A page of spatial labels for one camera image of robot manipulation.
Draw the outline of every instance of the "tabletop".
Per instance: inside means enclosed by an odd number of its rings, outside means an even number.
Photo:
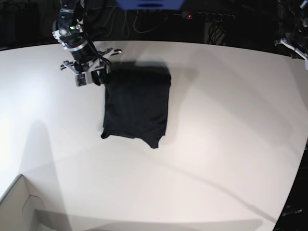
[[[22,173],[39,210],[74,231],[272,231],[308,137],[304,62],[191,43],[96,46],[169,68],[159,148],[101,139],[104,86],[77,88],[59,70],[72,59],[61,44],[2,51],[0,194]]]

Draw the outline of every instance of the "white table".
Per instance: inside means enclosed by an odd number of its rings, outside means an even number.
[[[303,61],[189,43],[97,46],[169,67],[159,148],[100,138],[104,87],[77,88],[59,70],[72,59],[60,44],[2,51],[0,193],[24,174],[41,209],[74,231],[272,231],[308,136]]]

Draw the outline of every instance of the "robotic arm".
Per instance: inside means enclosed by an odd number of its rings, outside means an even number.
[[[120,54],[120,49],[97,51],[93,42],[84,31],[85,16],[83,0],[61,0],[58,21],[53,24],[53,37],[71,52],[74,61],[64,61],[60,69],[69,69],[75,75],[77,86],[103,83],[103,76],[108,73],[111,64],[108,58]]]

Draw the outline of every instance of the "black cloth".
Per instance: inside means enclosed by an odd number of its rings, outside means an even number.
[[[140,138],[158,148],[167,128],[171,75],[149,68],[118,68],[105,78],[103,139]]]

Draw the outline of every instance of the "blue panel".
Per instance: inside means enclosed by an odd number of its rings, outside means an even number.
[[[184,0],[116,0],[124,10],[178,10]]]

